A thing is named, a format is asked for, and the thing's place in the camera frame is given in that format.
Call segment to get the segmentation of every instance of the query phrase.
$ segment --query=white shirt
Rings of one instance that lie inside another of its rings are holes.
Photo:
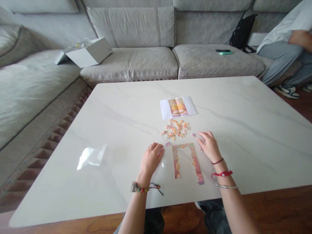
[[[263,39],[257,53],[267,44],[289,41],[293,30],[310,31],[312,29],[312,0],[303,0]]]

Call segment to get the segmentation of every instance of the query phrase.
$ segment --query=gray pants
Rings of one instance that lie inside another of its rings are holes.
[[[286,80],[283,85],[295,86],[312,80],[312,54],[304,51],[299,45],[288,44],[284,41],[274,42],[263,46],[258,54],[274,60],[262,79],[262,82],[266,85],[270,85],[278,80],[296,59],[303,66],[292,77]]]

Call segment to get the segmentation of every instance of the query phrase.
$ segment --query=person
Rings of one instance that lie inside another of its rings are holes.
[[[205,143],[197,139],[204,153],[214,165],[216,173],[228,170],[218,148],[216,139],[211,132],[199,132]],[[140,188],[149,187],[151,177],[159,165],[164,153],[163,145],[153,143],[146,150],[136,183]],[[236,187],[231,175],[218,176],[218,183],[229,187]],[[209,233],[258,234],[260,227],[246,207],[243,197],[237,188],[222,188],[222,200],[201,201],[199,205],[205,214],[205,224]],[[164,220],[161,208],[147,209],[148,192],[135,192],[132,195],[124,218],[114,233],[118,234],[158,234],[162,233]]]
[[[270,85],[277,81],[298,59],[302,67],[274,90],[282,95],[298,99],[296,86],[305,84],[303,90],[312,92],[312,0],[303,0],[263,39],[257,53],[273,59],[262,81]]]

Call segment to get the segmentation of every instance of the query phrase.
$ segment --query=sofa armrest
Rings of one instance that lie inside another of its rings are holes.
[[[0,68],[39,52],[31,33],[23,26],[0,26]]]

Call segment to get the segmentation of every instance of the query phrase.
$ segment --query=forearm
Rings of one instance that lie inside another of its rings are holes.
[[[151,178],[139,174],[136,182],[140,188],[149,187]],[[140,234],[144,232],[147,192],[135,192],[132,195],[118,234]]]
[[[215,165],[215,170],[219,174],[227,171],[225,161]],[[218,183],[226,186],[236,186],[232,176],[218,176]],[[242,195],[238,189],[220,188],[222,201],[227,215],[227,220],[233,234],[254,234],[261,233],[260,227],[248,211]]]
[[[302,46],[307,52],[312,53],[312,35],[303,30],[295,30],[288,43]]]

